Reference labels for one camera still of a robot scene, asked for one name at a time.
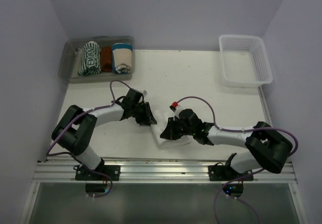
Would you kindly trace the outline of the green white striped towel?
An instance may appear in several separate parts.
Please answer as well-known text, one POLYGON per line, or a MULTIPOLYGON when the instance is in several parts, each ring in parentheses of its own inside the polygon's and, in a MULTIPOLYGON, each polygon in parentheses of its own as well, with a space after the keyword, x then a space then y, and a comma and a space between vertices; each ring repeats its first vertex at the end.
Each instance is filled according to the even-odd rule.
POLYGON ((99 45, 94 41, 90 41, 83 46, 81 65, 77 72, 79 76, 101 73, 100 51, 99 45))

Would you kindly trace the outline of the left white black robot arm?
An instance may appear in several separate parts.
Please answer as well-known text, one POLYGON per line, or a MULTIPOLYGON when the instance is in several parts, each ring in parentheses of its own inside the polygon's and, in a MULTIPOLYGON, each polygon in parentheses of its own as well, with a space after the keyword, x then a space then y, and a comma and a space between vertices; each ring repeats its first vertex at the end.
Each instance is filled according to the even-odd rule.
POLYGON ((111 104, 93 109, 70 106, 52 132, 53 144, 58 144, 78 160, 93 180, 107 174, 104 160, 90 147, 95 127, 114 121, 134 118, 139 125, 156 125, 144 94, 130 88, 125 96, 114 98, 111 104))

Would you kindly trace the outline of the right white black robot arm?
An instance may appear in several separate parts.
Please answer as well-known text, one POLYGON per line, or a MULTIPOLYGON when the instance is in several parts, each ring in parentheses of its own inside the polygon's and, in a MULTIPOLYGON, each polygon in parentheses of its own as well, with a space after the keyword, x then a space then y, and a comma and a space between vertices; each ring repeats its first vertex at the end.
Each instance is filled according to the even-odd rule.
POLYGON ((226 161, 224 174, 230 180, 258 168, 279 174, 293 150, 293 144, 266 122, 259 121, 250 129, 223 129, 213 123, 203 122, 192 109, 178 111, 168 118, 159 136, 166 140, 190 136, 202 145, 246 148, 245 153, 234 153, 226 161))

